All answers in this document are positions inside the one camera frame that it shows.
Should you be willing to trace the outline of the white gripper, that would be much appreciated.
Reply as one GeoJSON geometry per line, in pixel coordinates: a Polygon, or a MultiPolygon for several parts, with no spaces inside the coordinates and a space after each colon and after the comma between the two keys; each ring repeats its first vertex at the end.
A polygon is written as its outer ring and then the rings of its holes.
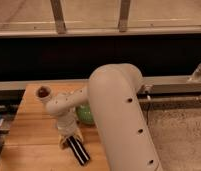
{"type": "Polygon", "coordinates": [[[65,113],[59,115],[57,118],[57,128],[61,134],[59,138],[59,147],[65,149],[68,147],[67,136],[73,135],[78,128],[74,114],[65,113]]]}

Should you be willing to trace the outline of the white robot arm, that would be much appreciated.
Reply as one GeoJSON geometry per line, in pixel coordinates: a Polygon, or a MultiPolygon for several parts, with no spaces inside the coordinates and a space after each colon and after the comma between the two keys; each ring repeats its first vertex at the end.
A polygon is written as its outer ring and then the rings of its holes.
{"type": "Polygon", "coordinates": [[[59,115],[88,102],[110,171],[163,171],[137,98],[142,85],[136,66],[108,64],[93,71],[86,87],[53,98],[46,109],[59,115]]]}

